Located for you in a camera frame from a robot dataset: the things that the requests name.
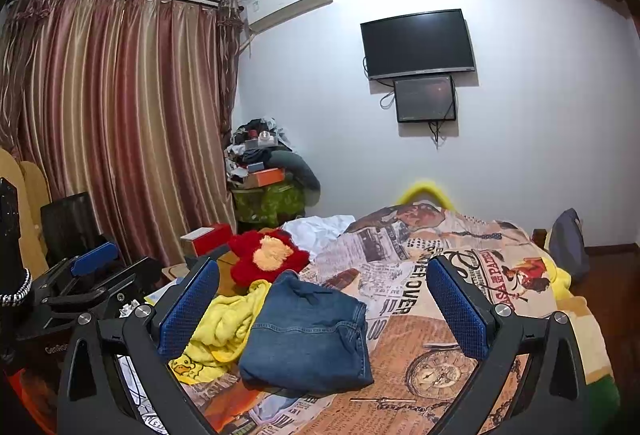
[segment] plush toy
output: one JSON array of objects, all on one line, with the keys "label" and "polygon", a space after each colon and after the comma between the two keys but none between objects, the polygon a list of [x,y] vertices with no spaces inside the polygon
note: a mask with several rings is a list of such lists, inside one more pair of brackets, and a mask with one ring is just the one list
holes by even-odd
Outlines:
[{"label": "plush toy", "polygon": [[231,268],[231,278],[243,287],[260,279],[273,283],[281,272],[300,272],[309,263],[309,253],[298,249],[279,229],[269,233],[247,231],[231,237],[228,245],[239,258]]}]

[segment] blue denim pants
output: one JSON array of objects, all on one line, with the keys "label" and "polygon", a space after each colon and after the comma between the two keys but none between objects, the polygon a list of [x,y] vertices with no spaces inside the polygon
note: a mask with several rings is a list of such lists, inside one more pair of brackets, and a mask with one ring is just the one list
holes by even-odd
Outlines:
[{"label": "blue denim pants", "polygon": [[271,286],[240,357],[243,381],[311,393],[370,385],[366,309],[338,290],[283,272]]}]

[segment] baseboard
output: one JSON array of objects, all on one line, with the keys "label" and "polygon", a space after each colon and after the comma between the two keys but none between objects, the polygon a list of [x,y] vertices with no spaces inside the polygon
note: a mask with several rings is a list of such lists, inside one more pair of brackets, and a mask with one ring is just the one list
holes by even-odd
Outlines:
[{"label": "baseboard", "polygon": [[585,247],[589,256],[621,255],[622,253],[637,253],[640,247],[636,243],[618,243],[617,245],[592,245]]}]

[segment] silver bolt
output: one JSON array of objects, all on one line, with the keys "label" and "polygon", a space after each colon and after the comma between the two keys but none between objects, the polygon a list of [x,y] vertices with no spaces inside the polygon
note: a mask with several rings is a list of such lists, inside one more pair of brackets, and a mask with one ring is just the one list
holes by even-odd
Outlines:
[{"label": "silver bolt", "polygon": [[91,321],[91,313],[83,312],[80,316],[78,316],[78,323],[81,325],[86,325]]},{"label": "silver bolt", "polygon": [[556,320],[561,325],[564,325],[569,321],[569,317],[564,312],[556,312],[554,314],[554,320]]},{"label": "silver bolt", "polygon": [[498,303],[495,306],[495,313],[498,316],[502,316],[503,318],[506,318],[507,316],[511,316],[511,307],[509,307],[508,305],[505,305],[504,303]]},{"label": "silver bolt", "polygon": [[149,314],[151,314],[151,307],[148,305],[141,305],[136,309],[136,316],[139,318],[146,318]]}]

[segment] white air conditioner unit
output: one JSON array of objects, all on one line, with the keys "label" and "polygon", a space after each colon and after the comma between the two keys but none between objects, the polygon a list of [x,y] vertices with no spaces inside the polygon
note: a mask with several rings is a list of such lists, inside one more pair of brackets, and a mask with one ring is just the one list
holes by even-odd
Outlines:
[{"label": "white air conditioner unit", "polygon": [[246,3],[249,28],[262,32],[334,0],[249,0]]}]

